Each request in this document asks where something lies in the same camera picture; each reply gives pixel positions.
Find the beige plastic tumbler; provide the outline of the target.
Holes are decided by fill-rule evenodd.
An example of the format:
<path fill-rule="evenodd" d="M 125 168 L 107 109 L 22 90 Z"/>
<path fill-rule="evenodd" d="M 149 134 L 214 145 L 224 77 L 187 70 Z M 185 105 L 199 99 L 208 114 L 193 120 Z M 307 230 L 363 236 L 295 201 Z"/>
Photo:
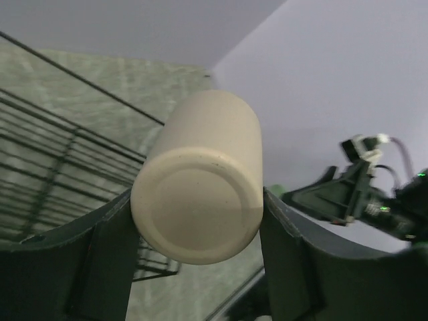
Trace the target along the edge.
<path fill-rule="evenodd" d="M 263 216 L 259 120 L 240 97 L 197 92 L 169 116 L 130 195 L 134 223 L 161 254 L 193 265 L 243 251 Z"/>

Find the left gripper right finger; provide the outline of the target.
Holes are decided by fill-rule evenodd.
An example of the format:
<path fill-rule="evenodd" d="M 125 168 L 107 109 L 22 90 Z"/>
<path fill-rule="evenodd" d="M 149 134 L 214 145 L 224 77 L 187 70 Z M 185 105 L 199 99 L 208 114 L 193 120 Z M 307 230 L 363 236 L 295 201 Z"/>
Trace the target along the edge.
<path fill-rule="evenodd" d="M 427 246 L 386 253 L 263 194 L 261 249 L 274 320 L 426 320 Z"/>

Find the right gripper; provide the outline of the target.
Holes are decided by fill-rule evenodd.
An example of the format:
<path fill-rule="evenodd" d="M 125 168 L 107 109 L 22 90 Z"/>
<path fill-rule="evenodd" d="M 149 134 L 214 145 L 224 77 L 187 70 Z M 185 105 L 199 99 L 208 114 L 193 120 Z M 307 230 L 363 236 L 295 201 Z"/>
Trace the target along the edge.
<path fill-rule="evenodd" d="M 328 167 L 311 185 L 284 193 L 281 200 L 311 216 L 336 225 L 362 221 L 412 244 L 427 241 L 427 171 L 418 173 L 389 197 L 370 185 L 365 163 L 350 165 L 338 177 Z"/>

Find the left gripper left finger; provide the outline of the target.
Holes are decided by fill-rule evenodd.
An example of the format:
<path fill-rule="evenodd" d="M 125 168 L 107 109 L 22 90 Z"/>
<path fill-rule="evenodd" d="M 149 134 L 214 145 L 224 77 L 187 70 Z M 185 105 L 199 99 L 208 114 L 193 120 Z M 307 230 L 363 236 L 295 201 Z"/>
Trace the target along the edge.
<path fill-rule="evenodd" d="M 1 245 L 1 319 L 124 320 L 139 237 L 125 191 L 61 227 Z"/>

